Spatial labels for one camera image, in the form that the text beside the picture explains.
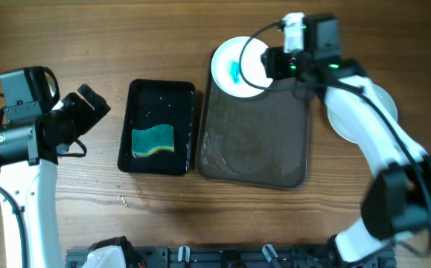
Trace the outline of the white plate top stained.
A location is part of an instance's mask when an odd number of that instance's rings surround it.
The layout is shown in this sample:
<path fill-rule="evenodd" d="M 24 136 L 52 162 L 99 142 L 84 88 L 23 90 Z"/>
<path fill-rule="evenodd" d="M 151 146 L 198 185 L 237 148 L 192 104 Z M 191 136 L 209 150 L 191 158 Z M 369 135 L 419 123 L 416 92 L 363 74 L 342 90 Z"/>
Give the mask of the white plate top stained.
<path fill-rule="evenodd" d="M 215 83 L 228 95 L 237 98 L 251 98 L 264 92 L 247 84 L 240 74 L 240 52 L 248 41 L 248 36 L 238 36 L 225 41 L 211 60 L 211 75 Z M 252 84 L 269 87 L 273 79 L 266 76 L 261 55 L 268 45 L 253 39 L 246 47 L 242 57 L 244 77 Z"/>

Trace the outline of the white plate stained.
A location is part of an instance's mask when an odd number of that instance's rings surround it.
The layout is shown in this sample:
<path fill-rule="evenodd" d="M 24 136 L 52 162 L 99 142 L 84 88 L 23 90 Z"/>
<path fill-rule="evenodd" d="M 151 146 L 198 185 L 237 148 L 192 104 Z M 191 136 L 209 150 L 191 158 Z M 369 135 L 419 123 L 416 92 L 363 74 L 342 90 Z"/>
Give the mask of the white plate stained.
<path fill-rule="evenodd" d="M 240 74 L 240 52 L 248 41 L 248 36 L 238 36 L 225 41 L 211 60 L 211 75 L 215 83 L 228 95 L 237 98 L 251 98 L 264 92 L 247 84 Z M 261 55 L 268 45 L 253 39 L 246 47 L 242 57 L 244 77 L 252 84 L 269 87 L 273 79 L 266 76 Z"/>
<path fill-rule="evenodd" d="M 385 109 L 396 121 L 398 121 L 398 109 L 391 95 L 385 89 L 376 84 L 374 84 L 372 87 L 374 93 L 376 94 L 382 105 L 385 107 Z M 349 133 L 347 127 L 341 122 L 340 117 L 337 116 L 330 109 L 327 110 L 327 115 L 328 120 L 334 131 L 345 140 L 356 144 L 356 141 L 354 140 L 352 134 Z"/>

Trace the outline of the green yellow sponge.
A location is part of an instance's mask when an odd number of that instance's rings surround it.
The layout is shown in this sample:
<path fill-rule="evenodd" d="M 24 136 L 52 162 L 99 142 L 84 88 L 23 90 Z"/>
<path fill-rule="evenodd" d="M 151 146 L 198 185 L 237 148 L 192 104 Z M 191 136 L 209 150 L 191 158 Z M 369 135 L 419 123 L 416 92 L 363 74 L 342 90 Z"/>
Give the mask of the green yellow sponge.
<path fill-rule="evenodd" d="M 173 127 L 169 124 L 132 130 L 131 141 L 131 151 L 135 157 L 148 157 L 159 151 L 175 151 Z"/>

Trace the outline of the white plate bottom stained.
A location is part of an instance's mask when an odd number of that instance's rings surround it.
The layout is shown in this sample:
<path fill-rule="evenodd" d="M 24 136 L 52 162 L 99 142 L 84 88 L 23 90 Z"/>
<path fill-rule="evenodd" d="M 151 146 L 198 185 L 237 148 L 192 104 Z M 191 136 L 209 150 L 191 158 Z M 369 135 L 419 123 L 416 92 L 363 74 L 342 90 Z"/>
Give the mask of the white plate bottom stained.
<path fill-rule="evenodd" d="M 398 121 L 398 109 L 391 95 L 385 89 L 376 84 L 374 84 L 372 87 L 374 93 L 376 94 L 382 105 L 385 107 L 385 109 L 396 121 Z M 327 110 L 327 115 L 328 120 L 334 131 L 345 140 L 356 144 L 356 141 L 354 140 L 352 134 L 349 133 L 347 127 L 341 122 L 340 117 L 337 116 L 330 109 Z"/>

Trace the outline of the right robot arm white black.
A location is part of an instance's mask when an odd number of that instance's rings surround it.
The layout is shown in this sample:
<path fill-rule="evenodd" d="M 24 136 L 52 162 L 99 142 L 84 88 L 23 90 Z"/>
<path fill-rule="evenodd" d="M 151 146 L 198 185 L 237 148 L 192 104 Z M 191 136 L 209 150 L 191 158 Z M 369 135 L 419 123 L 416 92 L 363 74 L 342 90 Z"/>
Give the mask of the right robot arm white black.
<path fill-rule="evenodd" d="M 290 13 L 275 26 L 284 44 L 262 54 L 267 77 L 294 78 L 296 89 L 315 94 L 352 135 L 374 178 L 360 218 L 333 239 L 338 264 L 362 263 L 418 232 L 431 236 L 431 155 L 382 105 L 360 63 L 342 57 L 337 18 Z"/>

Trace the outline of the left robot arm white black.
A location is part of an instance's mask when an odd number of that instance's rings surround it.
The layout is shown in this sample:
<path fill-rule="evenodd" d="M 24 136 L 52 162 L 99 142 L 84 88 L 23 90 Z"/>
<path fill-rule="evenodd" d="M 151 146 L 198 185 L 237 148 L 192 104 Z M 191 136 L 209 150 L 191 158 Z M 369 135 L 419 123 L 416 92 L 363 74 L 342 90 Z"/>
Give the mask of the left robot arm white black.
<path fill-rule="evenodd" d="M 0 74 L 0 206 L 8 267 L 63 267 L 56 212 L 57 165 L 83 158 L 80 137 L 109 111 L 87 84 L 60 96 L 48 67 Z"/>

